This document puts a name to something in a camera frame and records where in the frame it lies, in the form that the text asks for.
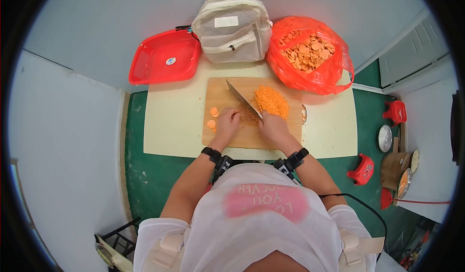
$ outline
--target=cutting board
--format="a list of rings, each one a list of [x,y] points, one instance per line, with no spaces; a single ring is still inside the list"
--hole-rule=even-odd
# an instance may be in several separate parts
[[[298,90],[286,87],[281,81],[268,77],[212,77],[208,80],[203,118],[202,144],[208,145],[215,136],[206,123],[215,120],[210,114],[212,107],[217,107],[220,114],[225,107],[235,107],[241,113],[239,129],[228,147],[271,149],[276,147],[263,140],[259,134],[258,122],[246,111],[239,99],[228,89],[226,79],[249,101],[254,103],[254,90],[260,85],[277,90],[289,105],[287,126],[289,132],[302,141],[302,95]]]

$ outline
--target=person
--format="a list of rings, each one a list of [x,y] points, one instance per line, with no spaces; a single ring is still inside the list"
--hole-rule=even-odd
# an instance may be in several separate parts
[[[286,157],[302,145],[277,115],[262,112],[261,137]],[[208,147],[223,152],[238,129],[240,113],[225,108]],[[361,238],[370,234],[347,205],[325,168],[310,154],[296,168],[297,186],[273,165],[230,167],[205,194],[215,164],[201,153],[171,189],[159,218],[141,222],[134,271],[153,269],[154,247],[167,234],[182,235],[178,271],[338,271],[343,252],[340,229]],[[374,271],[376,254],[366,254]]]

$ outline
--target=pink print on shirt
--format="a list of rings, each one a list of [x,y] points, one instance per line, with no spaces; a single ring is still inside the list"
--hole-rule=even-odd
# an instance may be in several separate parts
[[[274,211],[293,223],[301,222],[310,211],[300,188],[276,184],[240,184],[224,197],[222,205],[229,218]]]

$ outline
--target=table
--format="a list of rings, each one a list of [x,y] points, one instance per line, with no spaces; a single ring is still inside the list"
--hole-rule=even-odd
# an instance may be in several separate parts
[[[206,85],[210,77],[276,77],[265,60],[214,64],[201,57],[190,80],[150,85],[144,125],[144,153],[197,157],[202,150],[202,123]],[[350,82],[344,71],[338,84]],[[338,95],[302,92],[308,119],[302,127],[302,145],[315,158],[357,155],[357,119],[352,88]],[[233,159],[276,160],[278,150],[226,148]]]

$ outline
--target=minced carrot pile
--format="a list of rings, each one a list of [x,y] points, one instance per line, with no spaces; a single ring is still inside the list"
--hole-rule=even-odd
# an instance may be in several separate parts
[[[271,87],[260,86],[255,91],[255,103],[259,112],[267,111],[287,120],[289,105],[282,95]]]

